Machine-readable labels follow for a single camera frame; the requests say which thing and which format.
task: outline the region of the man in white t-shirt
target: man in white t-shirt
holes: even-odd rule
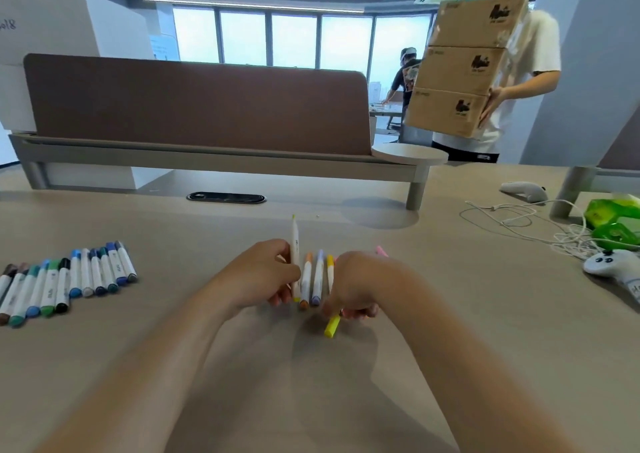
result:
[[[532,11],[524,21],[516,59],[508,66],[504,87],[496,87],[481,117],[480,139],[434,133],[433,147],[449,153],[449,161],[496,163],[496,143],[508,128],[517,99],[553,92],[560,80],[560,33],[558,23],[544,11]]]

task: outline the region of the orange marker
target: orange marker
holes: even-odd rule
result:
[[[309,300],[311,298],[311,267],[314,260],[313,253],[307,253],[305,257],[305,266],[302,270],[302,279],[300,286],[300,310],[309,308]]]

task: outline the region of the desk divider panel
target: desk divider panel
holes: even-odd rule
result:
[[[359,72],[28,54],[38,135],[370,155]]]

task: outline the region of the stacked boxes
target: stacked boxes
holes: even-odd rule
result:
[[[528,0],[442,3],[405,124],[480,137],[478,125],[490,89],[505,82],[527,12]]]

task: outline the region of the game controller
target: game controller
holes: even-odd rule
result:
[[[583,269],[588,274],[614,278],[640,303],[640,259],[635,253],[625,249],[604,251],[587,259]]]
[[[527,202],[529,203],[546,202],[549,199],[544,186],[537,185],[530,181],[512,181],[502,183],[500,191],[503,193],[522,194],[527,198]]]

